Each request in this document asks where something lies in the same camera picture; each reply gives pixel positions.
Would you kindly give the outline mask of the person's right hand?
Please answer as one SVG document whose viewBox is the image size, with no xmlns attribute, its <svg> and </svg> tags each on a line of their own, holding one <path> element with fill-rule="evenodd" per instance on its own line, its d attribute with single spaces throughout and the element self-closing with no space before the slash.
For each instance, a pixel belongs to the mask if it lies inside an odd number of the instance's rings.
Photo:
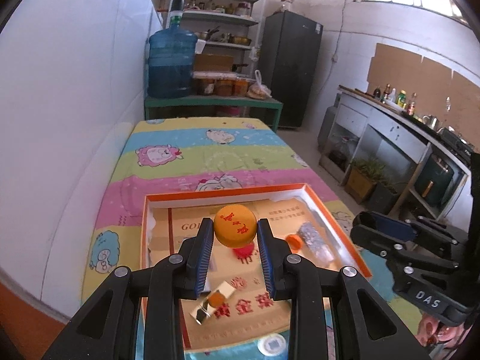
<svg viewBox="0 0 480 360">
<path fill-rule="evenodd" d="M 463 325 L 448 327 L 434 317 L 422 314 L 415 337 L 424 347 L 444 344 L 450 349 L 459 345 L 469 332 Z"/>
</svg>

